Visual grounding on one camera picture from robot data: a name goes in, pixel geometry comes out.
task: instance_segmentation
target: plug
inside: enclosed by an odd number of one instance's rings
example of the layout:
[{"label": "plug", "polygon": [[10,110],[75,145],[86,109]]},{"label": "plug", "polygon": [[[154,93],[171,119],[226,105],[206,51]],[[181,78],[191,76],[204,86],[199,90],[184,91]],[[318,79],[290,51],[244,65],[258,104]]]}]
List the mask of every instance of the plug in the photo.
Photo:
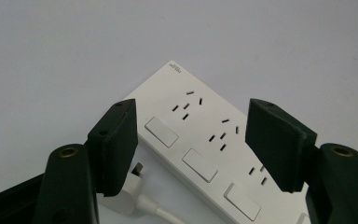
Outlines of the plug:
[{"label": "plug", "polygon": [[121,192],[115,197],[104,197],[98,194],[98,202],[122,214],[130,215],[135,208],[147,214],[161,217],[170,223],[186,224],[181,218],[170,211],[162,208],[153,199],[142,193],[143,179],[140,177],[143,165],[137,163],[131,173],[127,173],[127,178]]}]

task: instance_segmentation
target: white surface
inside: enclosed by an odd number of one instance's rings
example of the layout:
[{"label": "white surface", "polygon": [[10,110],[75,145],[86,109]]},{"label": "white surface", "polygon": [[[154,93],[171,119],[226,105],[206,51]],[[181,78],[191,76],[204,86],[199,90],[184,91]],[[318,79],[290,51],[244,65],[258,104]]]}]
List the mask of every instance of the white surface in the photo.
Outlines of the white surface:
[{"label": "white surface", "polygon": [[[245,115],[180,64],[166,63],[126,98],[136,99],[140,145],[147,146],[145,149],[223,220],[240,224],[297,224],[300,215],[307,213],[305,190],[282,193],[273,181],[264,181],[272,178],[244,142]],[[172,146],[165,146],[146,129],[145,124],[154,117],[178,135]],[[201,162],[183,161],[191,148],[197,150]],[[206,169],[206,164],[216,167],[218,173]],[[248,218],[252,215],[246,216],[225,197],[232,183],[246,190],[263,208],[255,222]]]},{"label": "white surface", "polygon": [[193,148],[185,154],[182,160],[208,183],[217,174],[217,168],[212,163],[203,159]]},{"label": "white surface", "polygon": [[138,175],[127,173],[126,182],[121,192],[115,197],[104,197],[97,194],[98,203],[107,206],[123,215],[130,215],[136,206],[138,196],[142,193],[144,181]]},{"label": "white surface", "polygon": [[[358,150],[358,1],[0,1],[0,191],[83,143],[168,60],[245,112],[279,105]],[[190,223],[221,223],[141,147],[145,193]],[[102,223],[161,223],[100,206]]]},{"label": "white surface", "polygon": [[155,135],[166,147],[172,146],[176,139],[178,139],[178,135],[159,120],[159,118],[153,117],[146,123],[145,128]]},{"label": "white surface", "polygon": [[252,221],[257,217],[261,207],[253,201],[242,189],[231,183],[226,190],[225,198],[241,210]]}]

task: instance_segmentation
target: power strip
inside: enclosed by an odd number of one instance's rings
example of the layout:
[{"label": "power strip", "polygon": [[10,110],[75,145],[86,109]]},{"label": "power strip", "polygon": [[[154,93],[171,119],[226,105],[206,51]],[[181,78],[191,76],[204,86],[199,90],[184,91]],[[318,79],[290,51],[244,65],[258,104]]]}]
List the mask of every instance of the power strip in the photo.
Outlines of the power strip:
[{"label": "power strip", "polygon": [[246,116],[176,62],[130,98],[141,146],[226,222],[310,223],[305,190],[281,192],[244,142]]}]

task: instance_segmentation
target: screw hole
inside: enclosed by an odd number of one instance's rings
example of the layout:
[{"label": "screw hole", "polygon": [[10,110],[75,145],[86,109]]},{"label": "screw hole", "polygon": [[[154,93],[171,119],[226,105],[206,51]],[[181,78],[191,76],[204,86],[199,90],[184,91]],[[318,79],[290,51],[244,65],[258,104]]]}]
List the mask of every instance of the screw hole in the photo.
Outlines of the screw hole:
[{"label": "screw hole", "polygon": [[331,148],[336,154],[342,157],[352,157],[353,153],[343,147],[332,147]]},{"label": "screw hole", "polygon": [[75,147],[67,147],[67,148],[60,150],[59,157],[61,157],[61,158],[73,157],[77,154],[78,151],[79,151],[79,149],[77,149]]}]

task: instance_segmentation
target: power cord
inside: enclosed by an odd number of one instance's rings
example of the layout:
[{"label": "power cord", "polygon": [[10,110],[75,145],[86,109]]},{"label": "power cord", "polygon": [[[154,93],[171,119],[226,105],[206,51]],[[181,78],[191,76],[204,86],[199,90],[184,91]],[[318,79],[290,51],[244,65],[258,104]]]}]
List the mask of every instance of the power cord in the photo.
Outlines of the power cord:
[{"label": "power cord", "polygon": [[156,201],[141,192],[144,181],[139,174],[142,168],[143,165],[138,162],[132,172],[127,173],[126,182],[121,192],[115,197],[107,198],[98,194],[98,202],[123,215],[130,215],[137,208],[147,214],[161,217],[172,224],[186,224],[181,218],[159,206]]}]

